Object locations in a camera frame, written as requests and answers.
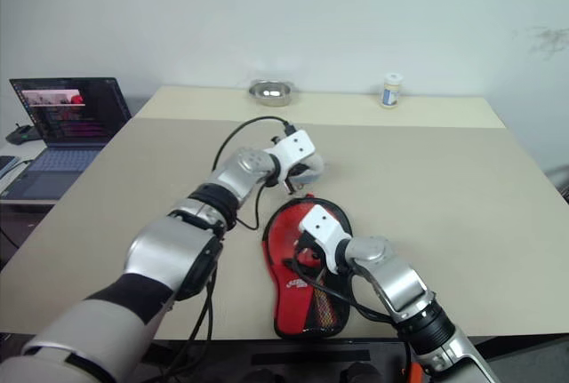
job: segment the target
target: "laptop screen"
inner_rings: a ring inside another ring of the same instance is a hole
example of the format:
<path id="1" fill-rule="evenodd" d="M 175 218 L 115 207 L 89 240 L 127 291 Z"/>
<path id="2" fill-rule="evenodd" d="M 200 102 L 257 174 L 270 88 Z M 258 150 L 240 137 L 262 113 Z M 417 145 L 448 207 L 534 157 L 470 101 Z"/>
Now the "laptop screen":
<path id="1" fill-rule="evenodd" d="M 11 79 L 49 145 L 104 144 L 130 119 L 115 78 Z"/>

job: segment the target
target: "robotic arm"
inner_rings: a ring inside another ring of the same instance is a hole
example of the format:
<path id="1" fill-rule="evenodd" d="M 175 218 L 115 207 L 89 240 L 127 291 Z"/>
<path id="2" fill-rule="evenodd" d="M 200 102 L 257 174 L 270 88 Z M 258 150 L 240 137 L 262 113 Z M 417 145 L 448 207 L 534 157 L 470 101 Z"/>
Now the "robotic arm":
<path id="1" fill-rule="evenodd" d="M 240 149 L 168 215 L 135 237 L 121 277 L 52 323 L 0 367 L 6 383 L 115 383 L 132 372 L 176 300 L 197 295 L 220 256 L 221 240 L 258 183 L 284 184 L 312 156 L 305 131 L 268 149 Z"/>
<path id="2" fill-rule="evenodd" d="M 299 248 L 314 245 L 335 273 L 352 270 L 369 282 L 424 371 L 437 381 L 499 383 L 466 335 L 446 316 L 415 270 L 381 236 L 352 237 L 322 206 L 301 221 Z"/>

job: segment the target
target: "laptop keyboard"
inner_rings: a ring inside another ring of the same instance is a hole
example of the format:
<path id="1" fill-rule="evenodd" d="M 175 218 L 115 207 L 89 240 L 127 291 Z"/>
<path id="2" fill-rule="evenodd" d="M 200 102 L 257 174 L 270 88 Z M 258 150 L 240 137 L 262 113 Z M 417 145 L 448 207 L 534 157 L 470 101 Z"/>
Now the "laptop keyboard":
<path id="1" fill-rule="evenodd" d="M 98 149 L 48 150 L 29 166 L 29 170 L 32 172 L 83 172 L 99 152 Z"/>

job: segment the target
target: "laptop touchpad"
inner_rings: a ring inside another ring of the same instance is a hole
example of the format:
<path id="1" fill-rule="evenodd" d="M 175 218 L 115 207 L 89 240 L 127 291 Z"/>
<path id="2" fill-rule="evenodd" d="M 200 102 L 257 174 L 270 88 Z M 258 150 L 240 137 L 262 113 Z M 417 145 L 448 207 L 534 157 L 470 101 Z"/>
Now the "laptop touchpad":
<path id="1" fill-rule="evenodd" d="M 80 172 L 39 174 L 22 196 L 26 199 L 60 199 L 80 174 Z"/>

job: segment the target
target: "white wall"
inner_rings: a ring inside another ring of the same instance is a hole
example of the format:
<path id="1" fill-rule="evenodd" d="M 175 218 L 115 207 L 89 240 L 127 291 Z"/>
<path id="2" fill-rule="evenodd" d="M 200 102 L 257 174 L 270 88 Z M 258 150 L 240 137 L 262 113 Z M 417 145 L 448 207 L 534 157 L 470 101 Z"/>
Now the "white wall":
<path id="1" fill-rule="evenodd" d="M 569 0 L 2 0 L 0 127 L 24 113 L 9 77 L 411 94 L 482 94 L 550 171 L 569 164 Z"/>

